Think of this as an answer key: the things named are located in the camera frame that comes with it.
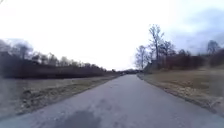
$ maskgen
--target cloud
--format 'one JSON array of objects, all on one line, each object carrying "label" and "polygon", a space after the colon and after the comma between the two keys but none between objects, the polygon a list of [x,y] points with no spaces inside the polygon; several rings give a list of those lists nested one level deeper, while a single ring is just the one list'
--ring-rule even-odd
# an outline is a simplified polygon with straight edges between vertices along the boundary
[{"label": "cloud", "polygon": [[205,52],[209,40],[215,40],[223,45],[223,15],[224,10],[217,8],[207,8],[193,14],[185,21],[186,29],[172,31],[174,35],[172,40],[177,48],[186,48],[193,53]]}]

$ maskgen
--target sky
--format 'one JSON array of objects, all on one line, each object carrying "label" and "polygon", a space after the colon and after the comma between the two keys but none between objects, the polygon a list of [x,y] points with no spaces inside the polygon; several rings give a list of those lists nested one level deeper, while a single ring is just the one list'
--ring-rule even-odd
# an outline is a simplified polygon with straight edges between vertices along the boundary
[{"label": "sky", "polygon": [[176,49],[198,53],[208,40],[224,43],[223,15],[222,0],[4,0],[0,38],[123,70],[134,68],[136,48],[150,43],[150,24],[159,24]]}]

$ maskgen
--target bare tree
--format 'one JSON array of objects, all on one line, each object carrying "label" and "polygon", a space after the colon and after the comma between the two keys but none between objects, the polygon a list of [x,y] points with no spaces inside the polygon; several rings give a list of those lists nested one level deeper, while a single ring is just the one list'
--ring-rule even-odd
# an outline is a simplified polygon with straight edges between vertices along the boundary
[{"label": "bare tree", "polygon": [[48,58],[46,55],[42,54],[40,55],[40,60],[42,64],[47,64]]},{"label": "bare tree", "polygon": [[40,58],[41,58],[41,54],[38,53],[38,52],[34,52],[32,54],[31,60],[36,61],[36,62],[39,62]]},{"label": "bare tree", "polygon": [[208,54],[212,55],[215,52],[217,52],[219,49],[220,49],[220,46],[219,46],[219,44],[216,41],[210,40],[208,42],[208,46],[207,46]]},{"label": "bare tree", "polygon": [[174,45],[170,41],[165,41],[159,45],[159,53],[163,54],[166,58],[173,54]]},{"label": "bare tree", "polygon": [[67,57],[63,56],[59,62],[60,66],[68,66],[69,65],[69,60],[67,59]]},{"label": "bare tree", "polygon": [[15,45],[15,48],[18,50],[18,56],[21,59],[25,59],[29,52],[32,51],[32,48],[25,43],[18,43]]},{"label": "bare tree", "polygon": [[135,65],[138,68],[141,68],[142,70],[148,63],[148,56],[146,52],[146,48],[144,46],[139,46],[137,48],[137,53],[135,54]]},{"label": "bare tree", "polygon": [[49,58],[48,59],[48,64],[49,65],[57,66],[58,59],[57,59],[57,57],[54,54],[50,53],[48,58]]},{"label": "bare tree", "polygon": [[156,25],[156,24],[153,24],[149,28],[149,33],[151,35],[150,41],[152,42],[152,44],[150,44],[150,48],[152,50],[155,50],[155,52],[156,52],[156,63],[157,63],[157,68],[159,68],[159,49],[158,49],[158,47],[161,44],[162,37],[163,37],[164,33],[161,32],[159,25]]}]

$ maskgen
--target grass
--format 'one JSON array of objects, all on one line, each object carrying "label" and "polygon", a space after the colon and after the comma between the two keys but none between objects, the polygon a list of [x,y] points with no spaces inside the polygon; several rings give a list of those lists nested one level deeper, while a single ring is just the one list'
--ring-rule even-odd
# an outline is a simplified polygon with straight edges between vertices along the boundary
[{"label": "grass", "polygon": [[224,70],[167,71],[138,76],[166,92],[224,115]]},{"label": "grass", "polygon": [[59,102],[75,94],[96,87],[118,76],[104,76],[55,80],[1,80],[7,90],[4,104],[0,104],[0,119],[21,115]]}]

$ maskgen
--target asphalt road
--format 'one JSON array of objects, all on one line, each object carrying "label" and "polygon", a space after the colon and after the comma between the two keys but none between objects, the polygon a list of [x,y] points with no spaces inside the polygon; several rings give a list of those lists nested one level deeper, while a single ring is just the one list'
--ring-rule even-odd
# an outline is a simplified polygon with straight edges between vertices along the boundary
[{"label": "asphalt road", "polygon": [[224,128],[224,119],[126,75],[0,128]]}]

